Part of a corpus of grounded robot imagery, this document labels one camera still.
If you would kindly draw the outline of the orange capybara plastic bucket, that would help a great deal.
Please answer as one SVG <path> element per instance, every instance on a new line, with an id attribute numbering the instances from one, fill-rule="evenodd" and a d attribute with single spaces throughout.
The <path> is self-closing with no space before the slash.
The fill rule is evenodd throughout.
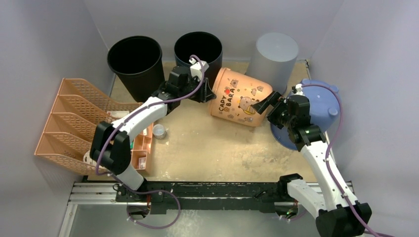
<path id="1" fill-rule="evenodd" d="M 216 76 L 212 91 L 216 98 L 209 102 L 209 114 L 251 127 L 262 124 L 266 113 L 259 114 L 252 107 L 267 98 L 272 87 L 258 79 L 221 68 Z"/>

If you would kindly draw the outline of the blue plastic bucket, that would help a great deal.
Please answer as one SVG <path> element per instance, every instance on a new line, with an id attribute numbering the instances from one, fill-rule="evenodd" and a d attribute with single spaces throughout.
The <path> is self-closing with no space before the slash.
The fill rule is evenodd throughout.
<path id="1" fill-rule="evenodd" d="M 340 114 L 339 103 L 332 90 L 340 99 L 339 88 L 320 80 L 302 79 L 299 84 L 303 87 L 302 93 L 310 102 L 311 123 L 319 126 L 323 136 L 325 132 L 336 121 Z M 296 145 L 290 140 L 286 127 L 279 129 L 274 124 L 270 124 L 273 137 L 278 143 L 290 150 L 297 150 Z"/>

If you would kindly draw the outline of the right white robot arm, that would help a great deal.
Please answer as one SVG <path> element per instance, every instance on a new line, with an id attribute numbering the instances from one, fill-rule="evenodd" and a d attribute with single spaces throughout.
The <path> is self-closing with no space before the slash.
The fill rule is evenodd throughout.
<path id="1" fill-rule="evenodd" d="M 279 180 L 279 198 L 297 200 L 313 216 L 322 237 L 360 237 L 372 210 L 367 203 L 358 200 L 340 175 L 330 157 L 324 133 L 311 122 L 309 99 L 298 94 L 284 98 L 272 92 L 252 105 L 258 114 L 268 106 L 273 107 L 267 115 L 268 121 L 277 128 L 287 129 L 290 140 L 309 163 L 321 189 L 321 193 L 317 193 L 298 174 L 285 175 Z"/>

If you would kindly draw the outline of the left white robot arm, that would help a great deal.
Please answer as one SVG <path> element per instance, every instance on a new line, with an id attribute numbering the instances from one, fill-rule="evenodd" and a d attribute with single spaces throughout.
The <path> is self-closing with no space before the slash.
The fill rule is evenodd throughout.
<path id="1" fill-rule="evenodd" d="M 205 103 L 216 98 L 205 76 L 207 69 L 205 62 L 196 62 L 190 67 L 176 66 L 168 81 L 133 112 L 111 123 L 99 123 L 89 150 L 90 158 L 96 162 L 96 173 L 100 174 L 100 167 L 106 168 L 105 174 L 129 187 L 130 198 L 135 202 L 145 200 L 147 181 L 131 163 L 130 145 L 149 125 L 177 108 L 181 100 Z"/>

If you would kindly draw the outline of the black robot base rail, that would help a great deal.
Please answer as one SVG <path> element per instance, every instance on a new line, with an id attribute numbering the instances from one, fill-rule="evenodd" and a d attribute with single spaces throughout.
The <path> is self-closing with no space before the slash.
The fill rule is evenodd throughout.
<path id="1" fill-rule="evenodd" d="M 168 210 L 255 210 L 294 218 L 304 213 L 285 195 L 278 182 L 169 182 L 150 181 L 142 194 L 115 184 L 116 201 L 141 205 L 151 214 Z"/>

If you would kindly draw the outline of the white grey cylindrical bin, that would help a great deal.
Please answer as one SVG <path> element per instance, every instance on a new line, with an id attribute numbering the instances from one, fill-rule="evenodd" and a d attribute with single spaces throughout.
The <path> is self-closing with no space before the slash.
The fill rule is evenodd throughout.
<path id="1" fill-rule="evenodd" d="M 263 34 L 256 40 L 246 75 L 284 94 L 298 54 L 299 47 L 292 37 L 276 32 Z"/>

